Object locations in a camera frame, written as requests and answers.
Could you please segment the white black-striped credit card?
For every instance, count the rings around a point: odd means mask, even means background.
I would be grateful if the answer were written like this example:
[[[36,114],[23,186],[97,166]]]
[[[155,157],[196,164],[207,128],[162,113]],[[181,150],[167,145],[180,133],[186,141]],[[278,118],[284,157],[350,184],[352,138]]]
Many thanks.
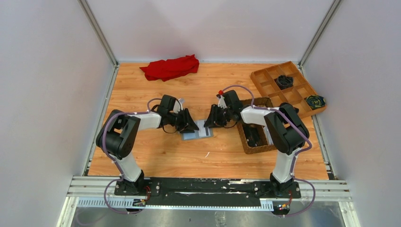
[[[209,127],[205,127],[206,120],[197,120],[196,124],[199,128],[199,130],[197,131],[197,138],[199,139],[203,139],[203,138],[209,138],[213,136],[213,131],[211,128]]]

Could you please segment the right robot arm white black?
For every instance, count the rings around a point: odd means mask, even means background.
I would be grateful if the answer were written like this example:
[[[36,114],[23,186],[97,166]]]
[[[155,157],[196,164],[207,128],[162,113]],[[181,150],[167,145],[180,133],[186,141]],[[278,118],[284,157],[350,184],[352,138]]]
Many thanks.
[[[218,103],[211,106],[204,127],[224,128],[229,121],[266,127],[278,151],[268,192],[276,196],[289,193],[295,181],[297,156],[309,143],[309,131],[296,109],[289,103],[282,103],[279,107],[244,105],[234,90],[221,91],[217,97]]]

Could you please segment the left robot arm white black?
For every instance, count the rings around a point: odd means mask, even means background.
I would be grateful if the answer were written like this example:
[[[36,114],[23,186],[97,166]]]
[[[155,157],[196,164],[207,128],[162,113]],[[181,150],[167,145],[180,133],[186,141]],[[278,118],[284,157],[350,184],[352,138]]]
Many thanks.
[[[116,165],[120,172],[119,182],[133,194],[145,189],[144,172],[132,155],[139,131],[173,126],[178,133],[195,132],[199,127],[182,102],[163,95],[160,103],[145,112],[123,112],[113,110],[96,138],[96,146]]]

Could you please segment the black cards in basket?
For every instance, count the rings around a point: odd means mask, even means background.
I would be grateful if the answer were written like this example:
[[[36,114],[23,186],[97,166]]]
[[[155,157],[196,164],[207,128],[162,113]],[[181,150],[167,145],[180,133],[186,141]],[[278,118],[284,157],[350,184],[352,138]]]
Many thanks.
[[[262,145],[260,135],[255,127],[244,127],[244,134],[249,147],[258,147]]]

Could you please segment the white cards in basket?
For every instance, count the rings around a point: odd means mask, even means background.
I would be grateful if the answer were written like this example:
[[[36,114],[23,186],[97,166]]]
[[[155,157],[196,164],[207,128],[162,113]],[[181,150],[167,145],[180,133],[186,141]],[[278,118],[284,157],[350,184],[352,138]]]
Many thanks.
[[[267,128],[267,127],[264,127],[264,128],[263,128],[263,132],[264,132],[264,134],[265,134],[266,141],[267,141],[268,145],[269,145],[269,146],[270,146],[270,145],[273,145],[273,142],[272,142],[272,139],[271,139],[271,135],[270,135],[270,132],[269,132],[268,128]]]

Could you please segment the red cloth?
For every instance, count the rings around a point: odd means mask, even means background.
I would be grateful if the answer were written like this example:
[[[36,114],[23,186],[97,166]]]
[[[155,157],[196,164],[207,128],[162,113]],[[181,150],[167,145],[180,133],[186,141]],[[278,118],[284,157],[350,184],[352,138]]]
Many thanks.
[[[199,65],[199,60],[193,54],[176,59],[153,61],[148,66],[140,67],[140,69],[148,81],[162,80],[166,82],[197,73]]]

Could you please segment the woven wicker basket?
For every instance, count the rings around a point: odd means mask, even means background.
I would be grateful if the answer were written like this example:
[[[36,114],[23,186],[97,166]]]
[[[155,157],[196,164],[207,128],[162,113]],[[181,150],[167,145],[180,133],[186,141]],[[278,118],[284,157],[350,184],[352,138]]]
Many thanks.
[[[243,105],[251,104],[251,99],[240,101]],[[266,96],[255,98],[254,105],[258,107],[273,107],[272,101]],[[272,142],[269,142],[269,133],[265,126],[240,122],[237,124],[237,129],[245,154],[250,155],[276,150]]]

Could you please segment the dark brown rolled belt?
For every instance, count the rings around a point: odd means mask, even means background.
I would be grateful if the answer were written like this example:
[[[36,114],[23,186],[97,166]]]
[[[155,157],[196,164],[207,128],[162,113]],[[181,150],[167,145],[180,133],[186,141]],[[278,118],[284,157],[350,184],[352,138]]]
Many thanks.
[[[296,108],[296,107],[294,107],[293,105],[291,105],[290,103],[286,103],[286,102],[284,102],[284,103],[282,103],[281,105],[280,105],[280,108],[284,108],[284,109],[289,109],[289,108],[291,108],[292,110],[294,110],[296,113],[299,113],[299,109],[298,108]]]

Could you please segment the wooden compartment tray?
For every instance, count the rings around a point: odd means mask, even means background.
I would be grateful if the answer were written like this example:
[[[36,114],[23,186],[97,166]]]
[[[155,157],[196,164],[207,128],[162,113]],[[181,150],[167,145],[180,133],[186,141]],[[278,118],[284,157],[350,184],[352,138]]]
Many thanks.
[[[294,78],[293,87],[280,90],[275,79],[280,76],[290,76]],[[311,110],[305,101],[310,95],[319,95],[307,82],[298,67],[291,61],[270,66],[261,70],[251,72],[250,78],[255,87],[263,97],[269,97],[274,106],[286,102],[299,109],[300,118],[312,116],[323,112],[327,108]]]

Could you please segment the black rolled belt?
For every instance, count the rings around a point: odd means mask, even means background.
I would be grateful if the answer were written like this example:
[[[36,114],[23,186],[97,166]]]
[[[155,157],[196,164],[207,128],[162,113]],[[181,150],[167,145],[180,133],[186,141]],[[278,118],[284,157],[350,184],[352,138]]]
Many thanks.
[[[280,75],[275,79],[275,82],[280,90],[284,90],[293,87],[294,78],[290,76]]]

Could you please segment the blue yellow rolled tie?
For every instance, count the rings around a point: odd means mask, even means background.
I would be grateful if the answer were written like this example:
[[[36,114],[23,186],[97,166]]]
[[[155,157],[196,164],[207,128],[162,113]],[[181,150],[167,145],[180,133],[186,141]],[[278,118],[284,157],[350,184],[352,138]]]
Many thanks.
[[[319,95],[310,95],[305,98],[305,101],[311,110],[316,110],[326,106],[325,98]]]

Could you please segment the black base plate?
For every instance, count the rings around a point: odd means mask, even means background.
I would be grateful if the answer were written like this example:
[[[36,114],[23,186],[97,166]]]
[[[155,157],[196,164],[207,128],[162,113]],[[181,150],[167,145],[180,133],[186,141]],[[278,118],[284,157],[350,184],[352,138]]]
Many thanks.
[[[116,196],[143,196],[147,205],[196,207],[257,207],[261,199],[301,198],[299,184],[294,182],[289,193],[276,196],[268,192],[270,181],[221,178],[169,178],[144,179],[145,189],[133,194],[118,182]]]

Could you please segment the aluminium frame rail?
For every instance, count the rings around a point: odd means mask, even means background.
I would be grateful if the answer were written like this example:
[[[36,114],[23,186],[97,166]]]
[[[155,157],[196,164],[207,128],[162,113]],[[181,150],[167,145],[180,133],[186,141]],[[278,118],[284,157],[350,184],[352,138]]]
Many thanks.
[[[296,181],[275,192],[268,180],[151,177],[136,192],[117,177],[104,176],[73,177],[67,196],[77,198],[81,207],[172,210],[274,211],[297,202],[307,206],[312,201],[352,200],[341,180]]]

